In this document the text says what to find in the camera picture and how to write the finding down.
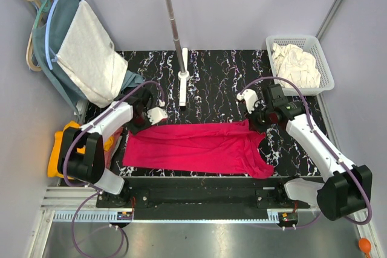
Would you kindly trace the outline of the red t shirt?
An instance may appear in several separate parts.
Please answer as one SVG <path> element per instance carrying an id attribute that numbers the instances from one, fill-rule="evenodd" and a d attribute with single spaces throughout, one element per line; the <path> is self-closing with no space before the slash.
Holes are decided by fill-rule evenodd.
<path id="1" fill-rule="evenodd" d="M 264 138 L 247 120 L 153 126 L 129 136 L 123 165 L 266 179 L 274 167 L 260 156 Z"/>

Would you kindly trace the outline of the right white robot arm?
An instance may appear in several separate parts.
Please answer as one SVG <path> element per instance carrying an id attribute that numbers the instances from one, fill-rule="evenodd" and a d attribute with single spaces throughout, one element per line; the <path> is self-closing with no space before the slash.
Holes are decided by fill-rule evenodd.
<path id="1" fill-rule="evenodd" d="M 287 181 L 283 185 L 287 198 L 319 207 L 331 221 L 366 209 L 367 224 L 372 217 L 370 169 L 355 165 L 332 144 L 315 124 L 304 100 L 289 101 L 279 84 L 265 88 L 262 95 L 262 109 L 257 107 L 255 91 L 246 89 L 237 96 L 246 106 L 252 129 L 264 132 L 272 124 L 279 125 L 302 146 L 323 179 L 322 183 L 302 178 Z"/>

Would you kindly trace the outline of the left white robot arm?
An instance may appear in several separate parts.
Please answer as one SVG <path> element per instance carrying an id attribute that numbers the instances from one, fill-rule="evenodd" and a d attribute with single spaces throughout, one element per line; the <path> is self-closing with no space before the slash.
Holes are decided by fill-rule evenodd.
<path id="1" fill-rule="evenodd" d="M 122 193 L 125 181 L 106 164 L 105 143 L 122 126 L 137 134 L 149 129 L 157 121 L 151 108 L 154 96 L 141 87 L 122 95 L 96 118 L 82 126 L 64 129 L 57 162 L 57 171 L 69 186 L 90 185 L 113 195 Z"/>

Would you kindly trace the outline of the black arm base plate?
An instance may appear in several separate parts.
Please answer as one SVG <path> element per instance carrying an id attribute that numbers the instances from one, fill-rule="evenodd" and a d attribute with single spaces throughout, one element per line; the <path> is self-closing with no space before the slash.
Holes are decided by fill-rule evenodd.
<path id="1" fill-rule="evenodd" d="M 137 222 L 272 221 L 270 210 L 309 208 L 286 197 L 283 185 L 287 181 L 288 177 L 131 177 L 125 179 L 121 195 L 104 193 L 96 206 L 124 209 L 133 205 Z"/>

